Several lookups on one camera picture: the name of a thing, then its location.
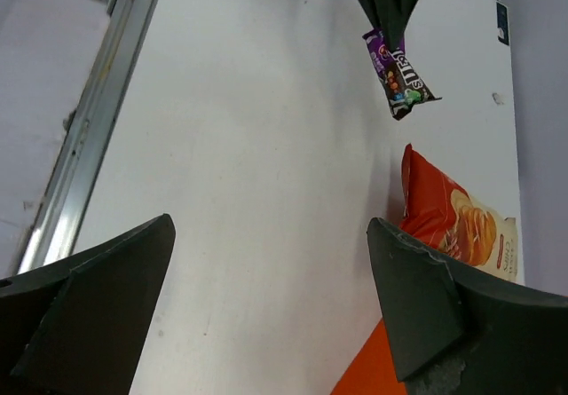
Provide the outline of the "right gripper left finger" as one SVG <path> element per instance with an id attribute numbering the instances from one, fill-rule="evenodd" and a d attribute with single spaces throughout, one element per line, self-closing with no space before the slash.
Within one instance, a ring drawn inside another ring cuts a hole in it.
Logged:
<path id="1" fill-rule="evenodd" d="M 127 394 L 175 242 L 168 214 L 1 281 L 3 394 Z"/>

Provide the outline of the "orange chips bag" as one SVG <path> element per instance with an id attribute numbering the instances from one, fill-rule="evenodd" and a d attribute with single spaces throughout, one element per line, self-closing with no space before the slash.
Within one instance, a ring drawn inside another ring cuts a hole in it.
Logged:
<path id="1" fill-rule="evenodd" d="M 518 232 L 408 144 L 401 163 L 400 228 L 437 251 L 503 280 L 517 280 Z"/>

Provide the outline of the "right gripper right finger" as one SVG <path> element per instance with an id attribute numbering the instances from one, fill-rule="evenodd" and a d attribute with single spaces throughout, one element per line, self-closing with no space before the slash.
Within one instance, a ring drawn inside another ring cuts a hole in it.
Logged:
<path id="1" fill-rule="evenodd" d="M 367 244 L 410 394 L 565 394 L 567 299 L 437 252 L 381 218 Z"/>

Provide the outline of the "purple M&M's packet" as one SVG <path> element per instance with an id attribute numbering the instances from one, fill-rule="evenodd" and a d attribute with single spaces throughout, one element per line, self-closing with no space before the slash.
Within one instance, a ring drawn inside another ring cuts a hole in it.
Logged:
<path id="1" fill-rule="evenodd" d="M 390 49 L 385 34 L 376 28 L 365 33 L 362 39 L 395 120 L 400 121 L 410 114 L 414 106 L 440 100 L 408 60 L 404 39 L 397 48 Z"/>

